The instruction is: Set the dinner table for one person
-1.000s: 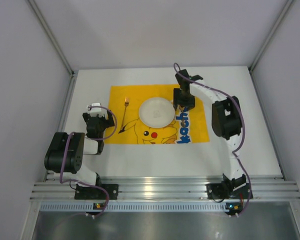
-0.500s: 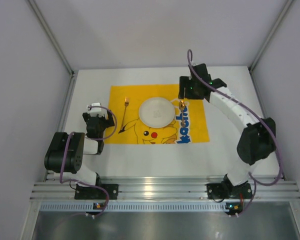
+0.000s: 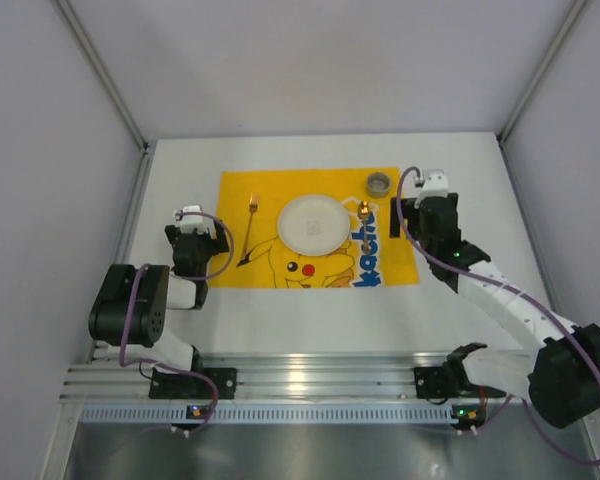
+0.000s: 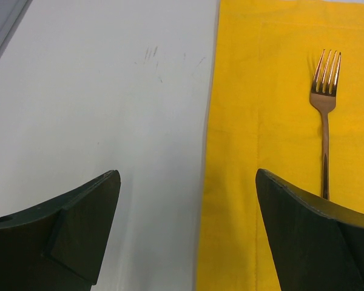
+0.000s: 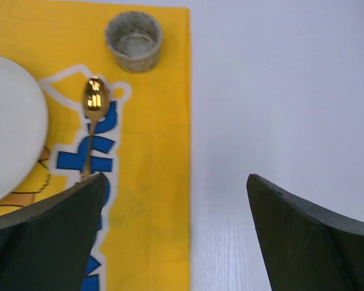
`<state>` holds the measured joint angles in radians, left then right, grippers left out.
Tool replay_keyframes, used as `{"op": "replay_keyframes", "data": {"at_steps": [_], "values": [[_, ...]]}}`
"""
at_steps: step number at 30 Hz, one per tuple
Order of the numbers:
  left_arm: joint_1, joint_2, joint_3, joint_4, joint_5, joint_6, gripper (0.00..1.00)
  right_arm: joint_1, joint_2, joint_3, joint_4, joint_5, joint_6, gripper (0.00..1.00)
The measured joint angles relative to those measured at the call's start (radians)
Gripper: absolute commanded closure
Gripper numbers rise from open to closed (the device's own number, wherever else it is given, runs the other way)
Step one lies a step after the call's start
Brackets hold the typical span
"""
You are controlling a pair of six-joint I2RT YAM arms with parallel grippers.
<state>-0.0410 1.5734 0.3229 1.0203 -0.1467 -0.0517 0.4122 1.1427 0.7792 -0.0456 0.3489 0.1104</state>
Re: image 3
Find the gold spoon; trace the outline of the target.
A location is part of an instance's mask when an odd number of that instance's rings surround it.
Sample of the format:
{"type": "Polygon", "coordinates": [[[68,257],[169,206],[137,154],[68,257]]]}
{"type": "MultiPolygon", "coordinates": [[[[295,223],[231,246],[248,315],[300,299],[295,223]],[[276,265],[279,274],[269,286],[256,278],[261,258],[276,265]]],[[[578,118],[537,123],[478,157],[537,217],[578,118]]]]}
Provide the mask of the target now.
{"type": "Polygon", "coordinates": [[[363,232],[362,252],[364,255],[369,255],[370,254],[370,245],[369,245],[369,238],[368,238],[368,233],[367,233],[367,224],[368,224],[368,220],[369,220],[371,211],[369,208],[369,204],[366,200],[362,200],[359,203],[357,214],[358,214],[358,218],[361,222],[362,232],[363,232]]]}

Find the speckled ceramic cup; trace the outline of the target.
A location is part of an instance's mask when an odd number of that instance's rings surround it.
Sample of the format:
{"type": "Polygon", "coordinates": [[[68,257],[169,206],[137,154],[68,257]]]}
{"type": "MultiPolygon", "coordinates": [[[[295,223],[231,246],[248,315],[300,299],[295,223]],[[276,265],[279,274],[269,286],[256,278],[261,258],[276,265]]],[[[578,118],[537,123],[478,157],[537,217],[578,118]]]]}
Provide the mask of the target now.
{"type": "Polygon", "coordinates": [[[391,178],[383,172],[373,172],[366,179],[366,192],[371,198],[385,198],[390,193],[391,178]]]}

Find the yellow Pikachu cloth placemat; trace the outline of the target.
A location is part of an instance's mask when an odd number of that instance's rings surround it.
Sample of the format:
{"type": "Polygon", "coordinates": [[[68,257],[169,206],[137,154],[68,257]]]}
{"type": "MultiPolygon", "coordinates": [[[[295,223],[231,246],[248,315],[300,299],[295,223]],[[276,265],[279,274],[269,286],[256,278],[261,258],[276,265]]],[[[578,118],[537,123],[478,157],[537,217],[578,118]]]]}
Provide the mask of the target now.
{"type": "Polygon", "coordinates": [[[231,266],[214,279],[223,288],[362,288],[418,282],[412,247],[389,237],[390,199],[371,198],[366,179],[374,168],[225,172],[221,177],[218,217],[236,241],[231,266]],[[239,266],[249,219],[249,198],[259,197],[253,217],[246,262],[239,266]],[[310,257],[289,250],[277,234],[277,218],[291,200],[308,194],[327,195],[348,211],[349,239],[335,252],[310,257]],[[363,232],[358,205],[371,211],[367,233],[370,254],[362,252],[363,232]]]}

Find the thin brown fork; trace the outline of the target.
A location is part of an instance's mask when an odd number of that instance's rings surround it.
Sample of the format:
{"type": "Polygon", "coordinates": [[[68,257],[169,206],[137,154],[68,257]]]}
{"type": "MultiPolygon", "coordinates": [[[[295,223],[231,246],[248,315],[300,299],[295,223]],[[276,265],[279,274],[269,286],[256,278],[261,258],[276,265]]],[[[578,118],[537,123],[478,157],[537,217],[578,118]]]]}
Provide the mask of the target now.
{"type": "Polygon", "coordinates": [[[248,223],[247,223],[246,232],[244,235],[244,242],[243,242],[243,247],[242,247],[242,251],[240,254],[240,260],[238,262],[239,266],[243,265],[247,259],[253,217],[254,217],[255,213],[258,211],[258,207],[259,207],[259,197],[257,194],[252,193],[249,198],[249,206],[248,206],[249,219],[248,219],[248,223]]]}

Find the cream round plate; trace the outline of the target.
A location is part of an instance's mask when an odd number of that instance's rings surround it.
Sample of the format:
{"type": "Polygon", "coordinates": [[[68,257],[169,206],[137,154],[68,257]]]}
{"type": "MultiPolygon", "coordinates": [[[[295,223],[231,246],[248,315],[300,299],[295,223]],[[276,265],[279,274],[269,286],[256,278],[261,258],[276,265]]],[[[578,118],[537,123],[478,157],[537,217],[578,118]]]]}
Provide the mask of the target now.
{"type": "Polygon", "coordinates": [[[308,194],[287,203],[276,226],[278,237],[289,250],[319,257],[335,252],[349,239],[350,216],[334,198],[308,194]]]}

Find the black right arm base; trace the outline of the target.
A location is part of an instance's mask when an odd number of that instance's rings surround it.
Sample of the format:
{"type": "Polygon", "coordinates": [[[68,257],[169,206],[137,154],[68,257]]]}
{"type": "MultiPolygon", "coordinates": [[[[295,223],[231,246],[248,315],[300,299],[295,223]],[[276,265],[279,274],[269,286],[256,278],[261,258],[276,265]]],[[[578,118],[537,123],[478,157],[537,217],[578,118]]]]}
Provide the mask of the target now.
{"type": "Polygon", "coordinates": [[[506,394],[503,391],[471,383],[462,365],[470,353],[486,347],[486,344],[473,342],[453,350],[439,366],[415,367],[413,373],[417,397],[436,405],[450,399],[479,398],[482,394],[504,398],[506,394]]]}

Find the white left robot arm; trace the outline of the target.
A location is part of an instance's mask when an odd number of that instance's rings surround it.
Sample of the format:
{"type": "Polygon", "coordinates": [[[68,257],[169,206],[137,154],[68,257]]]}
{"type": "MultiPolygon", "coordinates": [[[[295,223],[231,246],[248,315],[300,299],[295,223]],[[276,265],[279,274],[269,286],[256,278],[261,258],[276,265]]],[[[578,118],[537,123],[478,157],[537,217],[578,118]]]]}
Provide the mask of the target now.
{"type": "Polygon", "coordinates": [[[219,220],[211,230],[168,225],[165,234],[173,265],[111,265],[89,314],[89,334],[116,347],[122,366],[148,363],[168,372],[201,375],[199,351],[167,328],[167,313],[204,306],[212,278],[208,264],[217,255],[231,254],[232,245],[219,220]]]}

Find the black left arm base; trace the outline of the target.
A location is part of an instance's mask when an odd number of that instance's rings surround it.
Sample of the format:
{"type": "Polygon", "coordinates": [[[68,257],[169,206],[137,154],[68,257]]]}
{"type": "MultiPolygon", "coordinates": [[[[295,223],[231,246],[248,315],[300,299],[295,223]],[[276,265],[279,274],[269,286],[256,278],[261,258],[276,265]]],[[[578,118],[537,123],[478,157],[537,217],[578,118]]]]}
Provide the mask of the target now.
{"type": "MultiPolygon", "coordinates": [[[[232,400],[238,384],[236,368],[209,367],[203,370],[218,390],[219,400],[232,400]]],[[[211,386],[204,380],[177,373],[152,373],[149,398],[152,400],[210,400],[211,386]]]]}

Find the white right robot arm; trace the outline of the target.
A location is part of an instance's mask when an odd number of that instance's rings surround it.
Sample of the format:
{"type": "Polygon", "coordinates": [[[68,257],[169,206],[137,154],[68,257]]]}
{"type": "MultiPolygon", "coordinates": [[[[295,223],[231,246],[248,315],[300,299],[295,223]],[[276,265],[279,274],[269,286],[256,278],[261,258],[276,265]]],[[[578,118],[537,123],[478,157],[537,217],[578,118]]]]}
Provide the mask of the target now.
{"type": "Polygon", "coordinates": [[[522,347],[518,358],[473,342],[444,363],[456,389],[490,387],[531,403],[565,428],[600,409],[600,327],[578,326],[509,283],[491,257],[463,239],[458,196],[391,200],[390,235],[405,232],[433,276],[478,306],[522,347]]]}

